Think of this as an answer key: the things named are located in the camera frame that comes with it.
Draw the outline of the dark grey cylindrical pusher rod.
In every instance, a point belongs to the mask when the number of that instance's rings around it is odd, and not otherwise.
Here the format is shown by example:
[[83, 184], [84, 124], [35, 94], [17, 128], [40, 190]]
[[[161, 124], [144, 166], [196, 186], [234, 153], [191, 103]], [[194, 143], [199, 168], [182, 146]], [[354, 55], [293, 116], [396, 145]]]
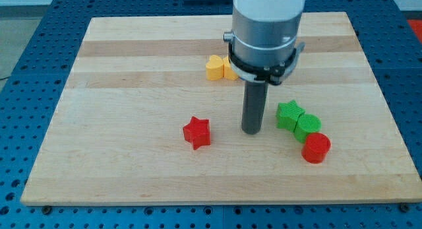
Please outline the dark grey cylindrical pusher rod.
[[261, 129], [267, 91], [266, 82], [245, 83], [241, 128], [246, 134], [254, 135]]

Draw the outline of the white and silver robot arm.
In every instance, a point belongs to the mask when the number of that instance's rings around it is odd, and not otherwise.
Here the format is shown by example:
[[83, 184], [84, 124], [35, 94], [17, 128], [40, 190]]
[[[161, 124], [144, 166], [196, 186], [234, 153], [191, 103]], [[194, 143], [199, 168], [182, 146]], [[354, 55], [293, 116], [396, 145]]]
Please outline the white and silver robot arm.
[[232, 70], [245, 82], [241, 128], [257, 134], [270, 85], [293, 72], [305, 44], [297, 35], [306, 0], [233, 0], [232, 27], [224, 33]]

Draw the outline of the yellow block behind arm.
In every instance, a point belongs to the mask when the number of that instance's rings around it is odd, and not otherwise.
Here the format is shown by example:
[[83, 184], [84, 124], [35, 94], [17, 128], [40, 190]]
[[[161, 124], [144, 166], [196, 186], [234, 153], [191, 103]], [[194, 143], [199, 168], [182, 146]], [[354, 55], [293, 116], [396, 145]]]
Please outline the yellow block behind arm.
[[228, 80], [235, 81], [239, 78], [237, 73], [231, 68], [231, 63], [229, 61], [229, 57], [226, 56], [223, 58], [224, 62], [224, 78]]

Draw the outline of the black clamp ring mount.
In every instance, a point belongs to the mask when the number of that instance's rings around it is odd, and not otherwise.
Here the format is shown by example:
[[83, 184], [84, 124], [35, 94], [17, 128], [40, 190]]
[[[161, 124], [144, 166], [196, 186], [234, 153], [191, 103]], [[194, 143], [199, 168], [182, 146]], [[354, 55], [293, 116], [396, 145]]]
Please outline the black clamp ring mount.
[[294, 71], [299, 61], [299, 56], [305, 48], [305, 42], [298, 44], [293, 49], [287, 60], [274, 66], [253, 66], [240, 60], [233, 52], [232, 43], [228, 44], [228, 59], [231, 69], [244, 81], [281, 85]]

